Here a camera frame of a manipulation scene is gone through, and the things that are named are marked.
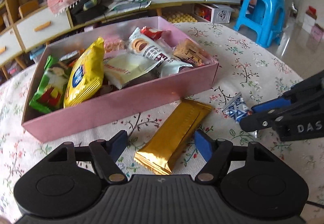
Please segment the blue plastic stool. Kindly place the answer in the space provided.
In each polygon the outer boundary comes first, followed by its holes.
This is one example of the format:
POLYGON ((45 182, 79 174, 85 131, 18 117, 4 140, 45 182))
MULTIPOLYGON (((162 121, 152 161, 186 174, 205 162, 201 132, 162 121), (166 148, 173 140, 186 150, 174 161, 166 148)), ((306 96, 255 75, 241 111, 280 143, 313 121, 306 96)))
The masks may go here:
POLYGON ((285 0, 243 0, 233 29, 248 27, 256 32, 256 43, 268 48, 273 42, 280 44, 284 22, 285 0))

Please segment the gold foil snack bar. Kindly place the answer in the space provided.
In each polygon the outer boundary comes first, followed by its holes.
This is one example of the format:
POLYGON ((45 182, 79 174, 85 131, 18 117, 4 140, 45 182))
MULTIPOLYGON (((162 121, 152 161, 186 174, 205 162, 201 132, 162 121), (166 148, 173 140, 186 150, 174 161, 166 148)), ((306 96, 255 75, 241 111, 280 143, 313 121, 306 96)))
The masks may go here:
POLYGON ((134 160, 157 175, 172 174, 187 142, 211 110, 211 105, 183 99, 134 160))

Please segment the black storage basket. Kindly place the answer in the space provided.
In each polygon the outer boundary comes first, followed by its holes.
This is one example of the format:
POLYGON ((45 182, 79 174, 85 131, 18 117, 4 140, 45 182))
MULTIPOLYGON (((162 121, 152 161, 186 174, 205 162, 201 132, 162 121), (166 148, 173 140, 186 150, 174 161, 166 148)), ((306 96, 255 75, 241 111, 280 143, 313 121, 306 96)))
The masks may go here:
POLYGON ((104 16, 107 6, 102 0, 80 0, 71 10, 71 18, 75 24, 83 24, 99 16, 104 16))

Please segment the red white packet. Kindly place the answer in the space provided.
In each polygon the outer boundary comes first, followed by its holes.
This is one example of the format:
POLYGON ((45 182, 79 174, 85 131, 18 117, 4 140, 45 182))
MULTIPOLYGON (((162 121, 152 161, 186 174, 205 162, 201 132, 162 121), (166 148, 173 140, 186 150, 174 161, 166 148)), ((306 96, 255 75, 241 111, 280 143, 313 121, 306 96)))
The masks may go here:
POLYGON ((159 40, 162 37, 166 37, 171 33, 170 30, 160 30, 152 27, 142 27, 140 29, 141 34, 145 35, 146 37, 152 39, 153 41, 159 40))

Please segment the yellow egg tray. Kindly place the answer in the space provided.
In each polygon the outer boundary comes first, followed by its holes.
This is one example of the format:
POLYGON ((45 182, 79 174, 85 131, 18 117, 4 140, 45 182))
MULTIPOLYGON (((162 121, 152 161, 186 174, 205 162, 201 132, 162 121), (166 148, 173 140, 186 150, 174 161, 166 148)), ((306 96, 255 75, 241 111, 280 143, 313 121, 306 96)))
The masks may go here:
POLYGON ((163 18, 169 23, 196 23, 198 22, 192 15, 179 11, 166 12, 163 14, 163 18))

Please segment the blue white small packet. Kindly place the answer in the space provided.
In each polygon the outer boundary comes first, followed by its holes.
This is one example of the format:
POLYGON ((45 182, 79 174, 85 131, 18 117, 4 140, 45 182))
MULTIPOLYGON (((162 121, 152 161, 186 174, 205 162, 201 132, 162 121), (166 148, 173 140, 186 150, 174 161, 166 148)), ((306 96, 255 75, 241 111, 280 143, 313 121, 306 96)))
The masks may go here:
POLYGON ((253 114, 253 111, 247 106, 241 92, 237 93, 228 101, 222 112, 225 116, 232 118, 237 124, 243 118, 253 114))

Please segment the pink rice cracker packet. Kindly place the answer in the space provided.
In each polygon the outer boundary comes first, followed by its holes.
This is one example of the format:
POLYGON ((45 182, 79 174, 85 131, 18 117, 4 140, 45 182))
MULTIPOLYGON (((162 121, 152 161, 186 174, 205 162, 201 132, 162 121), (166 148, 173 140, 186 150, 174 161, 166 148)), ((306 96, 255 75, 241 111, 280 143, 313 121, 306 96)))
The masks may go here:
POLYGON ((119 36, 108 36, 104 38, 105 52, 119 51, 125 49, 125 41, 119 36))

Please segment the pale green cookie packet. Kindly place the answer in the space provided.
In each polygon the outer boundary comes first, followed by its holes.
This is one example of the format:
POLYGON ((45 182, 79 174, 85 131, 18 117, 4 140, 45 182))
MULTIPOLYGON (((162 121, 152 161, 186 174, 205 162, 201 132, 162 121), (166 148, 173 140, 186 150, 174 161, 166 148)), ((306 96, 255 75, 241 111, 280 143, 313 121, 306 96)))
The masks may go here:
POLYGON ((182 68, 192 68, 193 65, 167 53, 165 48, 160 46, 146 35, 141 33, 137 27, 129 37, 128 50, 130 53, 156 61, 156 73, 160 78, 177 74, 182 68))

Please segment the yellow cracker packet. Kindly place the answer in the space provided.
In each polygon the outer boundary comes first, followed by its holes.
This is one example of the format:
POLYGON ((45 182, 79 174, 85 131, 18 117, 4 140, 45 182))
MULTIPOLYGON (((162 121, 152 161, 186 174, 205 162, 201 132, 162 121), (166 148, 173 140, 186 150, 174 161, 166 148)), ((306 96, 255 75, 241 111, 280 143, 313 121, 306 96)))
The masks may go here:
POLYGON ((78 105, 92 98, 102 87, 104 52, 104 39, 99 37, 78 58, 66 87, 64 108, 78 105))

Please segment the green snack packet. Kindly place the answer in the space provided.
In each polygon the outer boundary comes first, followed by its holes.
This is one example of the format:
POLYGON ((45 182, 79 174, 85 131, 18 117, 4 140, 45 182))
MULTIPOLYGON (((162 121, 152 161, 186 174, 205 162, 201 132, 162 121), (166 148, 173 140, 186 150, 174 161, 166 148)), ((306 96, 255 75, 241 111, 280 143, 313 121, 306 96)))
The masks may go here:
POLYGON ((65 90, 71 68, 49 55, 37 91, 29 101, 29 106, 40 113, 48 114, 63 107, 65 90))

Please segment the white decorated box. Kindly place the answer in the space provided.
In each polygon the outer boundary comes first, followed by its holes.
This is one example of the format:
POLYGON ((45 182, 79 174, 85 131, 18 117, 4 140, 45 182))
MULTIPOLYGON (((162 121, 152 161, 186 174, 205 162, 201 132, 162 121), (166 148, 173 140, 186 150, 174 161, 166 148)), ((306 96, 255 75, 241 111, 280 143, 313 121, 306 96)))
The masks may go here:
POLYGON ((201 4, 197 10, 198 16, 214 24, 228 24, 233 11, 230 6, 217 4, 201 4))

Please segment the wooden tv cabinet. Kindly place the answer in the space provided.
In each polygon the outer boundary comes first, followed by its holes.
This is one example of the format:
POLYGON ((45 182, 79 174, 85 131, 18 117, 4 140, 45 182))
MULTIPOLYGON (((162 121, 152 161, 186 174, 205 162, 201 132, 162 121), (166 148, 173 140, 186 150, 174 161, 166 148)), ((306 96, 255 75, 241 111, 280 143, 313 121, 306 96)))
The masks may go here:
POLYGON ((56 38, 97 22, 107 22, 132 13, 156 10, 186 3, 220 3, 237 5, 241 0, 49 0, 39 6, 29 1, 31 12, 19 16, 18 0, 4 0, 1 4, 1 72, 6 64, 16 61, 26 64, 22 55, 48 44, 56 38))

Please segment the clear wafer packet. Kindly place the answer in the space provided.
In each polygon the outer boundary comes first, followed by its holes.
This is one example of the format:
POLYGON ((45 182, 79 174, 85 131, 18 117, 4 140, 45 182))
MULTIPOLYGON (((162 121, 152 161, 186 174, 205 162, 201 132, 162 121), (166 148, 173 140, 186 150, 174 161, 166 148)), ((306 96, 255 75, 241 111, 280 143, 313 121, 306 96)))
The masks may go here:
POLYGON ((207 53, 190 39, 179 42, 173 50, 173 55, 194 67, 201 67, 212 63, 207 53))

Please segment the cream yellow biscuit packet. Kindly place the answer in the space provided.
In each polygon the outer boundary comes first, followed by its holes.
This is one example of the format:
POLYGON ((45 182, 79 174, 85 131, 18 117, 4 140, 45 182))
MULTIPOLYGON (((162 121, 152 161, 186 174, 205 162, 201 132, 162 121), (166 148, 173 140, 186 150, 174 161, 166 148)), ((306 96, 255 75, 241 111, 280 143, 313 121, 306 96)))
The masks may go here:
POLYGON ((123 53, 105 59, 103 65, 104 76, 120 90, 133 80, 152 71, 158 65, 158 62, 136 54, 123 53))

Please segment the pink cardboard box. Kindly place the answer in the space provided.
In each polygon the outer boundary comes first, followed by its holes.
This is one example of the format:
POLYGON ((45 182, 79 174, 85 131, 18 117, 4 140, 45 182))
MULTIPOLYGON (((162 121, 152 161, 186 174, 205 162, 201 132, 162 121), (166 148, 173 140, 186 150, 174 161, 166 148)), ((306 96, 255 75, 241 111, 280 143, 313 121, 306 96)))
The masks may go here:
POLYGON ((22 115, 22 127, 42 143, 54 141, 206 91, 213 86, 218 62, 207 54, 207 59, 211 61, 208 65, 185 69, 166 78, 158 78, 107 93, 75 107, 41 114, 29 106, 29 101, 43 76, 49 55, 61 57, 74 50, 88 48, 98 37, 106 34, 128 38, 137 27, 144 26, 167 30, 169 34, 166 36, 166 42, 170 46, 176 46, 181 40, 188 38, 188 35, 176 26, 156 16, 110 24, 48 45, 29 87, 22 115))

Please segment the orange silver snack packet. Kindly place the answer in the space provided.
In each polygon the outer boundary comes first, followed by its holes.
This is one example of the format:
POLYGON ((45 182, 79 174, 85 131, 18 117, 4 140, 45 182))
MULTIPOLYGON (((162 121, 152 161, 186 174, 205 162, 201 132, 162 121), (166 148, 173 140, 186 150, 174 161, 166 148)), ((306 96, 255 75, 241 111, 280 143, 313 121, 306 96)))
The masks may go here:
POLYGON ((69 52, 68 54, 60 57, 59 61, 68 63, 70 61, 78 59, 81 56, 81 54, 83 54, 83 52, 84 50, 75 50, 73 52, 69 52))

